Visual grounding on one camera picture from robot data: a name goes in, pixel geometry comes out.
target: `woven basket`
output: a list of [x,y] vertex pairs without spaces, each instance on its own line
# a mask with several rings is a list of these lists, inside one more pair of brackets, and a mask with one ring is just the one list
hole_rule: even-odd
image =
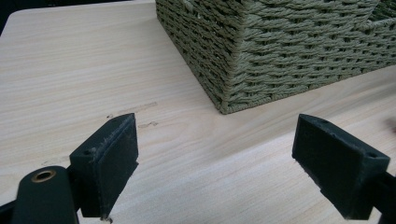
[[396,64],[394,0],[157,0],[223,114]]

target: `metal ring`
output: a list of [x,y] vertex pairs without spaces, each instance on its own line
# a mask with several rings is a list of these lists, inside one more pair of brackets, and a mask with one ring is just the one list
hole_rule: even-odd
[[56,171],[54,170],[41,171],[32,177],[32,182],[41,183],[53,178],[55,175],[56,175]]

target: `black plastic part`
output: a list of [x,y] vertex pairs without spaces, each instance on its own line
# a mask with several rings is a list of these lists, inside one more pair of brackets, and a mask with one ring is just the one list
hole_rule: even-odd
[[84,217],[107,218],[137,166],[134,114],[104,124],[71,155],[71,176],[81,180]]
[[344,218],[369,218],[370,182],[387,171],[388,156],[325,119],[300,115],[292,157]]
[[11,223],[78,223],[66,169],[49,166],[25,176]]
[[14,212],[15,201],[0,206],[0,223],[11,223],[12,213]]
[[382,213],[379,223],[396,223],[396,177],[385,173],[371,185],[370,202]]

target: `wooden table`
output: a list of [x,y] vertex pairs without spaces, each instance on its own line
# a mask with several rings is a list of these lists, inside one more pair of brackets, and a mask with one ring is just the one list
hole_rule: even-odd
[[299,113],[388,154],[396,173],[396,66],[223,116],[154,3],[121,2],[9,18],[0,37],[0,204],[15,199],[26,174],[68,166],[96,129],[132,112],[140,165],[114,223],[367,223],[344,221],[291,157]]

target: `light wood surface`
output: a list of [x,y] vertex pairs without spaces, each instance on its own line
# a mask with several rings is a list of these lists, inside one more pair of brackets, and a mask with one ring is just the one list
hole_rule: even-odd
[[140,165],[114,223],[377,223],[376,210],[343,220],[291,157],[299,113],[388,154],[396,173],[396,66],[223,116],[151,1],[58,7],[11,15],[0,37],[0,204],[132,112]]

